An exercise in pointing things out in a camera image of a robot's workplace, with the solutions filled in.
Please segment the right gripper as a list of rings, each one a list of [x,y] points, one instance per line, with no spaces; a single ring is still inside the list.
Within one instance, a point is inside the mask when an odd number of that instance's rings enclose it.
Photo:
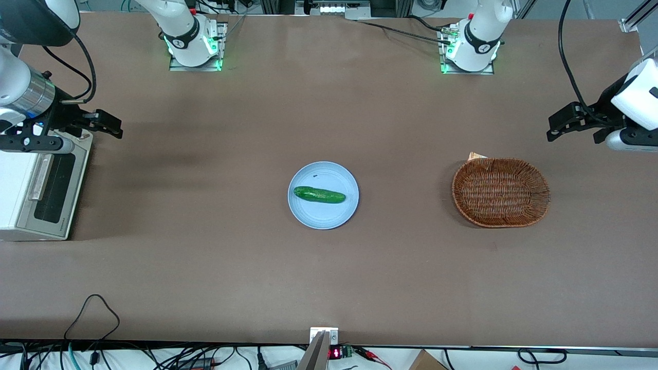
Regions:
[[[26,112],[17,107],[2,107],[2,134],[21,122],[31,121],[41,122],[47,131],[60,131],[75,138],[82,138],[86,130],[105,133],[119,140],[124,134],[122,120],[101,109],[85,113],[77,105],[63,105],[58,101],[49,108],[38,107]]]

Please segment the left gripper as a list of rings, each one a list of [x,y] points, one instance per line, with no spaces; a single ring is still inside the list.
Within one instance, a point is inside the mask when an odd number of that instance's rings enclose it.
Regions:
[[[657,129],[657,65],[656,58],[635,63],[631,70],[608,86],[595,103],[595,115],[604,122],[622,116],[646,130]],[[546,138],[549,142],[560,136],[597,127],[597,121],[586,113],[582,104],[571,102],[549,117]],[[625,144],[623,128],[601,128],[593,134],[595,144]]]

